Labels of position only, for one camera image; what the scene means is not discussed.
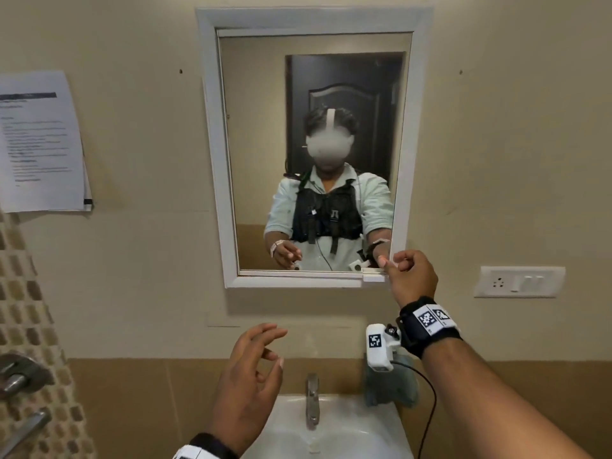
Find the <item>dark brown door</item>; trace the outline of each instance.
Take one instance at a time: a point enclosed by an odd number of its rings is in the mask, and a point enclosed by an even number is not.
[[[348,162],[389,180],[404,53],[287,56],[287,171],[312,167],[303,120],[319,106],[344,107],[359,121]]]

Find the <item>person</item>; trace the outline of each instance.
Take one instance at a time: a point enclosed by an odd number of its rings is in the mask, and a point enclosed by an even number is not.
[[[393,203],[387,182],[359,174],[346,161],[357,127],[347,109],[318,107],[306,115],[313,167],[281,180],[264,230],[266,253],[281,268],[348,272],[363,261],[360,250],[371,258],[389,256]]]
[[[419,301],[433,302],[438,276],[420,251],[401,251],[393,262],[379,258],[391,282],[400,315]],[[287,330],[261,324],[236,343],[221,376],[208,435],[222,451],[211,457],[240,457],[261,433],[283,378],[283,359],[266,346]],[[420,348],[420,357],[455,431],[477,459],[588,459],[590,456],[531,404],[504,383],[459,336],[446,334]],[[275,361],[268,376],[257,372],[260,358]],[[206,451],[213,450],[203,444]],[[197,446],[194,451],[202,451]],[[209,458],[209,455],[182,457]]]

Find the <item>sink basin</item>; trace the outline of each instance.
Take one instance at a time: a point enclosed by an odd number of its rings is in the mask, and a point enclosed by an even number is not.
[[[279,396],[244,459],[414,459],[393,404],[367,408],[361,396],[319,396],[317,429],[306,427],[304,396]]]

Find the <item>paper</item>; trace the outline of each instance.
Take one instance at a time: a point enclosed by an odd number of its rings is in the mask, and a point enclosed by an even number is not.
[[[0,75],[0,206],[90,210],[77,116],[65,74]]]

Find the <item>shirt collar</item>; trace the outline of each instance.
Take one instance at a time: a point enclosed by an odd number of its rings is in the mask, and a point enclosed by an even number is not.
[[[353,169],[353,166],[351,166],[349,163],[345,163],[344,171],[342,172],[342,175],[338,178],[338,180],[336,180],[336,183],[333,185],[332,190],[346,184],[346,181],[349,178],[356,179],[357,173],[355,169]],[[312,167],[312,171],[310,172],[310,184],[312,184],[321,193],[325,193],[323,181],[321,180],[321,177],[318,176],[317,168],[314,166]]]

